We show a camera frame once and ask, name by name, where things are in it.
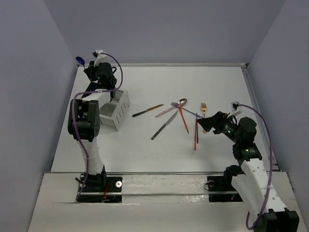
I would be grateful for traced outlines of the purple long spoon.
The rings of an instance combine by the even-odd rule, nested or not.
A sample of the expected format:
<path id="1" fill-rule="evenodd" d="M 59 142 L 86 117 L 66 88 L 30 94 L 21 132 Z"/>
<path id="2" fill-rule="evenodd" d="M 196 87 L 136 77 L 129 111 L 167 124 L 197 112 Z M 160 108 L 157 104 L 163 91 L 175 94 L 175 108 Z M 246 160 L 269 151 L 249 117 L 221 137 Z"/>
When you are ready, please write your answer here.
<path id="1" fill-rule="evenodd" d="M 85 60 L 82 57 L 80 57 L 80 56 L 76 56 L 75 59 L 85 69 Z"/>

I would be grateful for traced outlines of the pink-handled silver spoon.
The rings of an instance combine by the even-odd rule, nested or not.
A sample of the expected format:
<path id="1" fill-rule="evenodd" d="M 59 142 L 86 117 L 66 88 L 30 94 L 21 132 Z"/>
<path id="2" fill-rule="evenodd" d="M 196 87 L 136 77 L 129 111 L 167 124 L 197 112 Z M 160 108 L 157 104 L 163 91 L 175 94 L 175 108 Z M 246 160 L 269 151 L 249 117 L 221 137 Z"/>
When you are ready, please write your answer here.
<path id="1" fill-rule="evenodd" d="M 181 106 L 184 106 L 186 103 L 187 103 L 187 99 L 186 98 L 180 99 L 178 102 L 172 102 L 170 108 L 168 108 L 165 111 L 155 115 L 155 118 L 158 118 L 158 117 L 166 114 L 167 112 L 169 112 L 169 111 L 171 111 L 171 110 L 173 110 L 175 108 L 179 108 Z"/>

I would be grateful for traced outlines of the orange-handled knife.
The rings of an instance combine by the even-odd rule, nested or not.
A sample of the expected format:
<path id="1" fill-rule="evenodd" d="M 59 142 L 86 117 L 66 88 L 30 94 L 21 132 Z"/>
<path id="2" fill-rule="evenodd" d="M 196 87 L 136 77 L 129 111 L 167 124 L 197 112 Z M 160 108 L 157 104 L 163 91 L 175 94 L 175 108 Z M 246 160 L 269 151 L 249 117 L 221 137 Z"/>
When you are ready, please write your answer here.
<path id="1" fill-rule="evenodd" d="M 189 128 L 188 128 L 188 126 L 187 126 L 187 123 L 186 123 L 185 117 L 184 117 L 184 115 L 183 115 L 182 107 L 181 107 L 181 106 L 179 106 L 179 107 L 178 107 L 178 109 L 179 109 L 179 112 L 180 112 L 180 114 L 181 114 L 181 117 L 182 117 L 182 120 L 183 120 L 183 123 L 184 123 L 185 129 L 186 129 L 187 133 L 189 134 Z"/>

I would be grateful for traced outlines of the black-handled steel knife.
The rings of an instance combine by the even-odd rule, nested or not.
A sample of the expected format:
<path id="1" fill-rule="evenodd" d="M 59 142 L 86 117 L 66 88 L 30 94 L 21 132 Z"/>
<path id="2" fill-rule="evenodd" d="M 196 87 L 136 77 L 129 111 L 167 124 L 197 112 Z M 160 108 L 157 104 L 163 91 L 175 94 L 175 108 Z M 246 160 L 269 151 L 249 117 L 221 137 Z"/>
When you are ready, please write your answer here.
<path id="1" fill-rule="evenodd" d="M 178 111 L 176 111 L 176 112 L 165 122 L 165 124 L 163 124 L 163 125 L 160 127 L 160 129 L 151 137 L 151 140 L 154 140 L 154 139 L 157 137 L 157 135 L 158 135 L 167 125 L 169 125 L 169 124 L 174 120 L 174 118 L 177 116 L 177 114 L 178 114 Z"/>

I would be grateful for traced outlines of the iridescent rainbow fork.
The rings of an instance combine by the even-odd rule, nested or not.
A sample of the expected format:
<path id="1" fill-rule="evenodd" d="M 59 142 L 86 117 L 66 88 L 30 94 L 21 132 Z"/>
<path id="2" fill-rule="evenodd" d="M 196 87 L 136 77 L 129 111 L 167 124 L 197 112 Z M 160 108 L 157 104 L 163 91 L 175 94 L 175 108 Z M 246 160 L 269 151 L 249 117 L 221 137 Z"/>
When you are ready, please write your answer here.
<path id="1" fill-rule="evenodd" d="M 172 102 L 171 105 L 173 105 L 173 106 L 175 106 L 175 107 L 179 107 L 179 106 L 180 106 L 180 104 L 178 104 L 177 102 Z M 189 112 L 189 113 L 191 113 L 191 114 L 193 114 L 193 115 L 196 116 L 197 118 L 203 118 L 202 116 L 198 115 L 197 113 L 194 113 L 194 112 L 192 112 L 192 111 L 189 111 L 189 110 L 187 110 L 187 109 L 185 109 L 185 108 L 183 108 L 183 107 L 182 107 L 182 109 L 185 110 L 185 111 L 187 111 L 187 112 Z"/>

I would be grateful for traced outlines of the gold green-handled knife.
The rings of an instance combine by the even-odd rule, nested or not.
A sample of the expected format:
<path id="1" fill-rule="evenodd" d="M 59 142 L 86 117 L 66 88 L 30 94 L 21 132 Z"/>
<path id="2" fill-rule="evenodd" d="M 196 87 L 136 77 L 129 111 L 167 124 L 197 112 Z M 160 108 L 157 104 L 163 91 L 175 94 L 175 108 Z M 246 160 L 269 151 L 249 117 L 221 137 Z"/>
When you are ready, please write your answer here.
<path id="1" fill-rule="evenodd" d="M 149 112 L 149 111 L 151 111 L 151 110 L 154 110 L 154 109 L 156 109 L 156 108 L 159 108 L 159 107 L 161 107 L 161 106 L 163 106 L 163 105 L 164 105 L 164 104 L 159 104 L 159 105 L 153 106 L 153 107 L 148 108 L 148 109 L 146 109 L 146 110 L 144 110 L 144 111 L 141 111 L 141 112 L 138 112 L 138 113 L 133 114 L 132 117 L 136 117 L 136 116 L 142 115 L 142 114 L 144 114 L 144 113 L 146 113 L 146 112 Z"/>

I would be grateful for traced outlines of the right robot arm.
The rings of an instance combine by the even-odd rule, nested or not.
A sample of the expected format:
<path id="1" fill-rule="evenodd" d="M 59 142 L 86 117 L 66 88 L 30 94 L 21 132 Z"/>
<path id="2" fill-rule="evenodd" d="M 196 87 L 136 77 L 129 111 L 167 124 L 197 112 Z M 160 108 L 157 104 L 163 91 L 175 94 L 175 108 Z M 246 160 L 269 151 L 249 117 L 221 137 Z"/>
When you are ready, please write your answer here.
<path id="1" fill-rule="evenodd" d="M 198 119 L 197 123 L 207 132 L 223 134 L 234 144 L 232 152 L 237 165 L 224 171 L 222 184 L 235 189 L 248 207 L 248 217 L 254 217 L 248 230 L 254 232 L 295 232 L 299 225 L 296 211 L 290 211 L 273 187 L 272 171 L 266 171 L 263 157 L 254 139 L 256 122 L 243 117 L 239 122 L 234 116 L 217 112 L 214 116 Z"/>

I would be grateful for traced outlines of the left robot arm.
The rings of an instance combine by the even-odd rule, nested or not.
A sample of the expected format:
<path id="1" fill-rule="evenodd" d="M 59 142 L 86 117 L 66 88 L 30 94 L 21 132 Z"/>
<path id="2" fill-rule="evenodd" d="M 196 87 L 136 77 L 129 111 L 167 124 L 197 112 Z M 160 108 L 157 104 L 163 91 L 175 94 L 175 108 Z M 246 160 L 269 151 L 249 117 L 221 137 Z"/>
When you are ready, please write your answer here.
<path id="1" fill-rule="evenodd" d="M 94 61 L 84 69 L 90 80 L 81 98 L 70 102 L 68 132 L 81 148 L 85 163 L 84 176 L 79 179 L 83 191 L 103 191 L 107 187 L 105 166 L 98 152 L 97 136 L 100 131 L 99 109 L 114 98 L 116 68 L 108 62 Z"/>

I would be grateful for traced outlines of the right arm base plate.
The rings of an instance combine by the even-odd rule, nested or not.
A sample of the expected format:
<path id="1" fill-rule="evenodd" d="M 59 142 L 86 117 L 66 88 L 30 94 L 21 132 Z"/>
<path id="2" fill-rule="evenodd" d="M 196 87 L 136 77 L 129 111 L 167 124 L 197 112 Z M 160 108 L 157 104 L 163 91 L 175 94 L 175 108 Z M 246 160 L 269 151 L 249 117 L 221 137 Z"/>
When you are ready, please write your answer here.
<path id="1" fill-rule="evenodd" d="M 210 203 L 243 202 L 238 192 L 224 183 L 224 177 L 218 175 L 207 176 L 204 189 L 208 192 Z"/>

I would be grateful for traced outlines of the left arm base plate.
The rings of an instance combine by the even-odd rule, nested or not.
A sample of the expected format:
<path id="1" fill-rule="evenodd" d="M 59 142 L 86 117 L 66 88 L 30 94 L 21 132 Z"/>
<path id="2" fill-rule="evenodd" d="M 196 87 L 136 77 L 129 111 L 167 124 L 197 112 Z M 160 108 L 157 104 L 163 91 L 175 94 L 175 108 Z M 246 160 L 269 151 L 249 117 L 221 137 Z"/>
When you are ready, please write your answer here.
<path id="1" fill-rule="evenodd" d="M 86 185 L 77 198 L 79 203 L 121 203 L 122 176 L 107 176 L 106 186 Z"/>

